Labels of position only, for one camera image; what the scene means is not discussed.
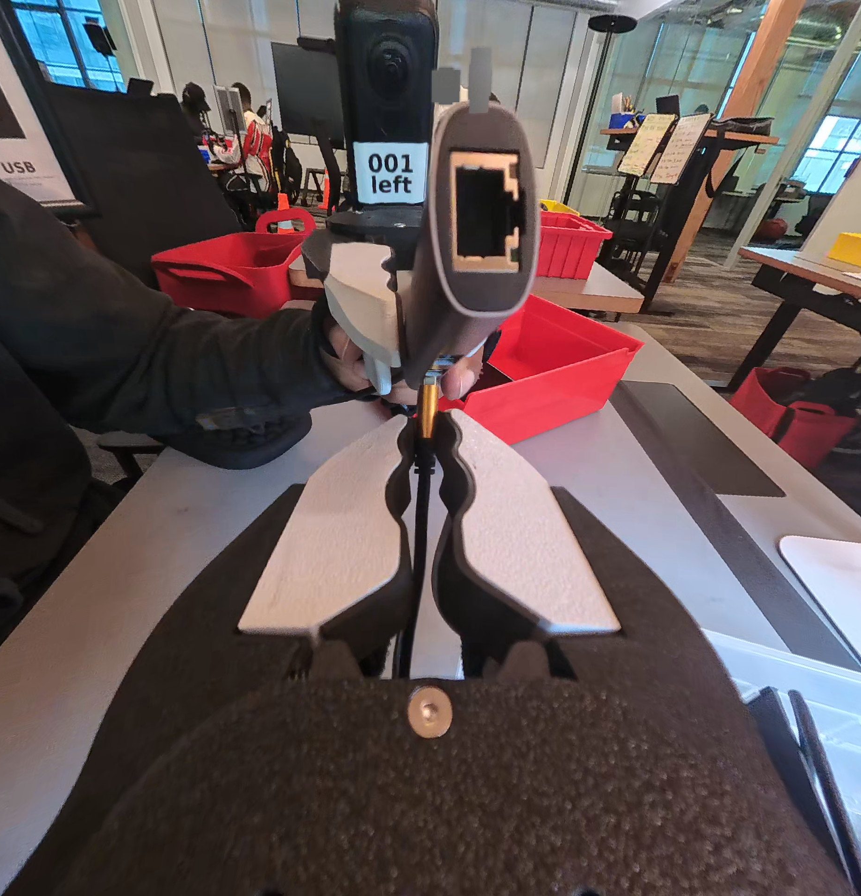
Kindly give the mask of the black wall screen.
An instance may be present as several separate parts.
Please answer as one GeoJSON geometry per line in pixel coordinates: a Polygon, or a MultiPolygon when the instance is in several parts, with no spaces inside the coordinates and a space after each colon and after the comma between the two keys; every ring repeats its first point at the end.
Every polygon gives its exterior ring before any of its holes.
{"type": "Polygon", "coordinates": [[[343,149],[346,135],[335,54],[277,41],[270,47],[282,129],[289,135],[324,136],[343,149]]]}

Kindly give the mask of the white marker sign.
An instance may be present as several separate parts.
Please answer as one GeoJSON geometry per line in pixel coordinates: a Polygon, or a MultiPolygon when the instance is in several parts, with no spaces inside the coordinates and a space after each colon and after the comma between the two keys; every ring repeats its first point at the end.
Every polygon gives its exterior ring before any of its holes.
{"type": "Polygon", "coordinates": [[[0,2],[0,179],[62,218],[94,213],[10,2],[0,2]]]}

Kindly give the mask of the red ribbed bin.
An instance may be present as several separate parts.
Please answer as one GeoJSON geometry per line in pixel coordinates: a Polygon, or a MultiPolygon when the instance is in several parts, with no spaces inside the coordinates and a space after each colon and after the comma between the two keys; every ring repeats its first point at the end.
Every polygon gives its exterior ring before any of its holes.
{"type": "Polygon", "coordinates": [[[541,212],[536,275],[548,279],[587,280],[603,243],[613,237],[593,221],[567,212],[541,212]]]}

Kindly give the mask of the person's black printed jacket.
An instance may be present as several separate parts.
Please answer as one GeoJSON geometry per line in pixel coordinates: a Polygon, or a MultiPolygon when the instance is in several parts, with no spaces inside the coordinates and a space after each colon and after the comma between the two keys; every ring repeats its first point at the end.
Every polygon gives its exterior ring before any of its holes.
{"type": "Polygon", "coordinates": [[[133,429],[183,313],[0,180],[0,644],[113,502],[72,426],[133,429]]]}

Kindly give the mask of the black bin divider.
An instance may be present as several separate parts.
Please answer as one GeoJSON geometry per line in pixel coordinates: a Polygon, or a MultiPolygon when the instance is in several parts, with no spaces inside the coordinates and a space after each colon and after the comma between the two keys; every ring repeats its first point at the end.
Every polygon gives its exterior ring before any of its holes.
{"type": "Polygon", "coordinates": [[[765,687],[746,701],[772,767],[820,847],[861,895],[861,845],[803,695],[788,693],[790,722],[779,692],[765,687]]]}

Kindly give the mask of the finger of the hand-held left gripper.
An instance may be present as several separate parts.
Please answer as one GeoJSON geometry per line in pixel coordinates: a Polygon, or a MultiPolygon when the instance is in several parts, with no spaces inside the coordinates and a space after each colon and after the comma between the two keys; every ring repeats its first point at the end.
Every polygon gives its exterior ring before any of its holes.
{"type": "Polygon", "coordinates": [[[331,246],[324,280],[335,322],[363,355],[386,367],[402,366],[397,296],[386,245],[337,242],[331,246]]]}

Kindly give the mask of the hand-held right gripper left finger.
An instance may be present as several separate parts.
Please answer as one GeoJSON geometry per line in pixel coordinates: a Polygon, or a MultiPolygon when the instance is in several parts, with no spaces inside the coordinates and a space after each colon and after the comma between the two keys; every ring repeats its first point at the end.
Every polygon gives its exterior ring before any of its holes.
{"type": "Polygon", "coordinates": [[[408,622],[413,566],[414,421],[392,417],[350,442],[302,486],[238,621],[246,636],[347,645],[361,671],[383,672],[408,622]]]}

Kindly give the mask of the red plastic bin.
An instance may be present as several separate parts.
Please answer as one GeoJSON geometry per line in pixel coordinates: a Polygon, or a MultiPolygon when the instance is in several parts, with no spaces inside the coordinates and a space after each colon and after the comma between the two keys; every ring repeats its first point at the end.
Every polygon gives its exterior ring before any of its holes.
{"type": "Polygon", "coordinates": [[[441,398],[508,444],[598,412],[644,343],[531,295],[500,328],[499,341],[466,397],[441,398]]]}

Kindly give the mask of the black floor lamp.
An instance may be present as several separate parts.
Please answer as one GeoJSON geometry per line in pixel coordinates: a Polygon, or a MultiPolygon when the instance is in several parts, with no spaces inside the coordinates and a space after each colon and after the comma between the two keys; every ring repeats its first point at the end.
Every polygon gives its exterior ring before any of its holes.
{"type": "Polygon", "coordinates": [[[597,36],[599,39],[595,45],[597,56],[595,57],[593,77],[586,91],[581,127],[577,135],[576,148],[570,165],[567,184],[564,188],[563,200],[566,204],[569,204],[571,199],[577,174],[583,161],[583,150],[593,120],[597,96],[602,86],[609,56],[611,55],[612,45],[616,37],[633,31],[637,26],[638,19],[617,13],[597,14],[591,17],[587,24],[590,34],[597,36]]]}

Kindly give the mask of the red handled tote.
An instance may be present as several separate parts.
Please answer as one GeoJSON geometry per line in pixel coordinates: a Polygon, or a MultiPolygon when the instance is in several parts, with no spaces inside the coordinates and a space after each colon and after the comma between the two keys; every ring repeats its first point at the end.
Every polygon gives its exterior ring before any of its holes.
{"type": "Polygon", "coordinates": [[[160,289],[182,308],[232,317],[266,319],[313,290],[292,285],[291,265],[316,229],[303,209],[262,214],[256,230],[183,245],[152,256],[160,289]]]}

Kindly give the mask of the grey network hub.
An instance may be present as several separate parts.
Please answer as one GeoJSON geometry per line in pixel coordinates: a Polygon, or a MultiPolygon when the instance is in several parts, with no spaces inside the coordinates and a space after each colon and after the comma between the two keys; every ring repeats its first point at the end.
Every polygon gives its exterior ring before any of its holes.
{"type": "Polygon", "coordinates": [[[480,349],[535,282],[541,210],[525,129],[507,107],[468,102],[438,118],[422,226],[401,294],[401,371],[411,389],[480,349]]]}

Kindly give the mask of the red bag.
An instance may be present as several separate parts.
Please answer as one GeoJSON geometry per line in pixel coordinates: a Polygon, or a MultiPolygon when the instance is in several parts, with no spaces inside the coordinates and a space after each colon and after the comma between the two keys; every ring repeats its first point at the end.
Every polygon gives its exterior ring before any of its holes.
{"type": "Polygon", "coordinates": [[[791,399],[796,388],[814,383],[801,369],[757,367],[729,404],[798,464],[814,469],[857,421],[822,402],[791,399]]]}

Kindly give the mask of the white document stand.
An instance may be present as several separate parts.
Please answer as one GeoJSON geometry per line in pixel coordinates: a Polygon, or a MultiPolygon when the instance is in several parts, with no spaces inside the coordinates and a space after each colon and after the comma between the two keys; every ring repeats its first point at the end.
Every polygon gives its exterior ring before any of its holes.
{"type": "Polygon", "coordinates": [[[787,535],[779,552],[861,657],[861,543],[787,535]]]}

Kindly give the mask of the background tan table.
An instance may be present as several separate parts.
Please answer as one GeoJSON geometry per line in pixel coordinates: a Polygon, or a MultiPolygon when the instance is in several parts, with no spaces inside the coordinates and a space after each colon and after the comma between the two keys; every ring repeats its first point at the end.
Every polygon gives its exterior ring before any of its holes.
{"type": "Polygon", "coordinates": [[[640,292],[598,263],[586,280],[536,277],[531,293],[561,308],[616,315],[638,314],[645,302],[640,292]]]}

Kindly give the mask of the background wooden table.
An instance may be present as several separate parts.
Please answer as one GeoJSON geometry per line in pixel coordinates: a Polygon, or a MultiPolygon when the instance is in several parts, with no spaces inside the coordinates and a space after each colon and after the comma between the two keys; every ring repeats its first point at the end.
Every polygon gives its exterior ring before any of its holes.
{"type": "Polygon", "coordinates": [[[738,391],[748,375],[764,365],[802,311],[861,335],[861,274],[807,261],[790,250],[744,247],[738,254],[759,264],[753,287],[780,304],[724,387],[728,393],[738,391]]]}

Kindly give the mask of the black standing desk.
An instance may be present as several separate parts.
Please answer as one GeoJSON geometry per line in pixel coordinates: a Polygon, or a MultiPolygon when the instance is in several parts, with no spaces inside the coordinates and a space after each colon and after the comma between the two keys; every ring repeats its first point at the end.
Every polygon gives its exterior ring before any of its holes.
{"type": "Polygon", "coordinates": [[[613,237],[603,243],[596,260],[629,286],[645,302],[647,315],[671,262],[674,247],[702,186],[713,199],[722,188],[715,164],[724,152],[763,149],[776,143],[771,118],[740,118],[710,124],[678,185],[655,185],[643,177],[623,175],[603,221],[613,237]]]}

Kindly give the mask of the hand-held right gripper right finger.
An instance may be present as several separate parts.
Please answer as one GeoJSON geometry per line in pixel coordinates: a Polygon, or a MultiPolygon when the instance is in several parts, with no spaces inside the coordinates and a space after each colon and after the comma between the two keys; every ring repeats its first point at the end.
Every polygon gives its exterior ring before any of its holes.
{"type": "Polygon", "coordinates": [[[544,676],[622,645],[622,626],[567,508],[579,506],[460,410],[437,418],[447,511],[432,566],[437,610],[459,640],[460,678],[495,675],[530,644],[544,676]]]}

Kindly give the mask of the wooden support post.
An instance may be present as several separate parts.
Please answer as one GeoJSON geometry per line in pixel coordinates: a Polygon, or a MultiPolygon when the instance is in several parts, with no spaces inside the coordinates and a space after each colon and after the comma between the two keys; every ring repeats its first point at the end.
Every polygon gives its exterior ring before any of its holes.
{"type": "MultiPolygon", "coordinates": [[[[752,118],[759,110],[787,39],[804,6],[805,1],[768,2],[757,34],[728,96],[723,110],[724,117],[752,118]]],[[[662,278],[663,282],[673,283],[679,276],[711,203],[712,199],[706,195],[705,186],[702,186],[674,247],[671,262],[662,278]]]]}

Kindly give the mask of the small document board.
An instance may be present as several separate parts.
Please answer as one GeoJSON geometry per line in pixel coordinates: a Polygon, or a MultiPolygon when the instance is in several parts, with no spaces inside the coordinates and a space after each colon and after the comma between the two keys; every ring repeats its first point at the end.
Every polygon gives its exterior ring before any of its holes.
{"type": "Polygon", "coordinates": [[[709,112],[678,119],[653,173],[649,176],[652,184],[671,186],[679,184],[712,120],[713,115],[709,112]]]}
{"type": "Polygon", "coordinates": [[[647,115],[636,129],[633,140],[618,164],[618,173],[634,177],[645,176],[677,118],[674,114],[647,115]]]}

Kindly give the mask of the black display panel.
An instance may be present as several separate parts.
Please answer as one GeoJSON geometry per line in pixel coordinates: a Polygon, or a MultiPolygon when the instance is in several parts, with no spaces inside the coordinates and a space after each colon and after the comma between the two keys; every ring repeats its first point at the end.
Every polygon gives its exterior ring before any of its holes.
{"type": "Polygon", "coordinates": [[[130,96],[45,84],[95,210],[97,250],[148,287],[153,255],[242,231],[173,95],[130,96]]]}

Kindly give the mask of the clear plastic bin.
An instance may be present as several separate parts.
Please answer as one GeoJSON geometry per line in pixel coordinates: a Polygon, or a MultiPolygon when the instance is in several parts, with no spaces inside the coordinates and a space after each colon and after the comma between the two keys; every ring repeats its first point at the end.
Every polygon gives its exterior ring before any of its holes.
{"type": "Polygon", "coordinates": [[[705,630],[745,702],[765,688],[778,694],[787,723],[799,692],[813,717],[861,854],[861,672],[705,630]]]}

